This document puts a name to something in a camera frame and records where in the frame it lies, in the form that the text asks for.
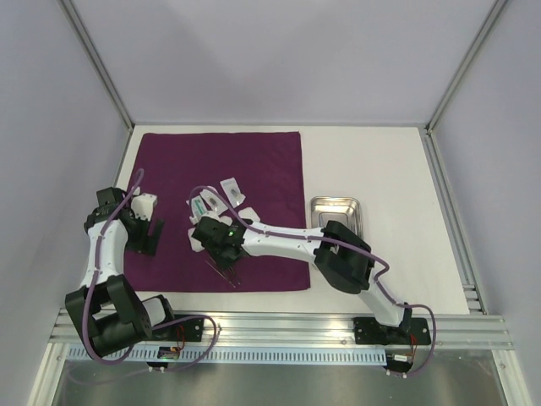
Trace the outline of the stainless steel tray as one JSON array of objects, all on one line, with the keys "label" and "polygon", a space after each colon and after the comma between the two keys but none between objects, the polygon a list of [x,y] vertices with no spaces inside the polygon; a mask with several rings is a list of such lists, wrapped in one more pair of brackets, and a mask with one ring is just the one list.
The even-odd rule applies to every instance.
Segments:
[{"label": "stainless steel tray", "polygon": [[316,196],[310,201],[309,212],[311,228],[323,228],[329,221],[337,221],[363,238],[362,207],[352,197]]}]

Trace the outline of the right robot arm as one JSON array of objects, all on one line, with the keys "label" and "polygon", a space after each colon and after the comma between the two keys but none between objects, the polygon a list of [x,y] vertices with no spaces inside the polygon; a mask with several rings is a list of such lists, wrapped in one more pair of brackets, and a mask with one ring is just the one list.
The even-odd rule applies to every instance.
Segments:
[{"label": "right robot arm", "polygon": [[401,342],[412,331],[405,304],[394,304],[377,285],[371,247],[337,221],[323,228],[281,228],[247,218],[231,223],[201,217],[189,232],[192,245],[227,270],[242,258],[279,257],[316,267],[335,290],[360,298],[372,311],[385,339]]}]

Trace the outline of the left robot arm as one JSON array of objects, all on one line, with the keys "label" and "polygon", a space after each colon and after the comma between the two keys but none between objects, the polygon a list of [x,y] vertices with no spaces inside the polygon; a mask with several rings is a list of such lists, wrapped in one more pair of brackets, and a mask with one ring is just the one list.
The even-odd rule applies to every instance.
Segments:
[{"label": "left robot arm", "polygon": [[87,270],[64,304],[85,348],[94,359],[133,347],[155,335],[171,337],[177,318],[161,294],[142,300],[124,275],[126,250],[153,256],[164,222],[152,224],[157,196],[119,188],[96,192],[98,206],[84,223],[90,240]]}]

